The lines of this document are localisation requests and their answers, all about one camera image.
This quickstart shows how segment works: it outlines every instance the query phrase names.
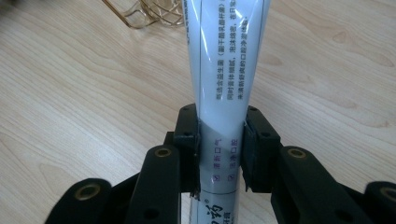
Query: white plastic tube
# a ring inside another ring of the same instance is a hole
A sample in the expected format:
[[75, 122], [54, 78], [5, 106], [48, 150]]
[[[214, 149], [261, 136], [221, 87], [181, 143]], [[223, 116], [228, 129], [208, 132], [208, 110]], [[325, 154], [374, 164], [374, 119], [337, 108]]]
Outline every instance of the white plastic tube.
[[202, 137], [190, 224], [235, 224], [243, 127], [270, 1], [182, 1]]

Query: clamp jaw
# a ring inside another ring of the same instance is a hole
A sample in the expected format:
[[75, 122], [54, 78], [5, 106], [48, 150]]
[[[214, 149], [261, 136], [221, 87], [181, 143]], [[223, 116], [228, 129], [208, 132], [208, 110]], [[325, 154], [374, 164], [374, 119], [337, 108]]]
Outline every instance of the clamp jaw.
[[[180, 223], [180, 193], [199, 196], [199, 142], [195, 105], [186, 105], [175, 131], [148, 151], [139, 174], [115, 187], [103, 179], [78, 182], [46, 223]], [[337, 183], [312, 153], [283, 147], [275, 129], [252, 106], [241, 155], [246, 190], [272, 193], [278, 223], [396, 223], [396, 184], [372, 182], [362, 194]]]

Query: wood grain surface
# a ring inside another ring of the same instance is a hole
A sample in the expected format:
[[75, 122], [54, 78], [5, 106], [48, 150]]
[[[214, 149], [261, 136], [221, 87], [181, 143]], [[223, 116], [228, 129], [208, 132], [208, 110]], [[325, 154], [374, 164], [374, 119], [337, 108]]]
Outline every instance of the wood grain surface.
[[[43, 223], [174, 130], [194, 102], [185, 29], [129, 29], [99, 0], [0, 4], [0, 223]], [[395, 64], [394, 0], [273, 0], [250, 104], [337, 181], [396, 182]], [[269, 198], [242, 192], [239, 223], [276, 223]]]

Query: tube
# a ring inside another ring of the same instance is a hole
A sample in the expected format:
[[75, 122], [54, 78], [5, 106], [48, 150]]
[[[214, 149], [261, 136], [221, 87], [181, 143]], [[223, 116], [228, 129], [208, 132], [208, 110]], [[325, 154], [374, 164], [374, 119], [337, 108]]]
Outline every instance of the tube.
[[199, 197], [190, 224], [237, 223], [248, 100], [269, 0], [182, 0], [200, 120]]

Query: light wood surface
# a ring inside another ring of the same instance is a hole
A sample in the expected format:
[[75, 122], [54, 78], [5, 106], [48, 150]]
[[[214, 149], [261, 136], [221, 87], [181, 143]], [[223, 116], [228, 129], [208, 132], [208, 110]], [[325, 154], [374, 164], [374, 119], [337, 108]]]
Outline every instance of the light wood surface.
[[[0, 4], [0, 223], [43, 223], [174, 130], [194, 101], [185, 30], [129, 29], [99, 0]], [[396, 182], [395, 64], [394, 0], [273, 0], [250, 104], [339, 182]], [[240, 223], [276, 223], [269, 198], [242, 192]]]

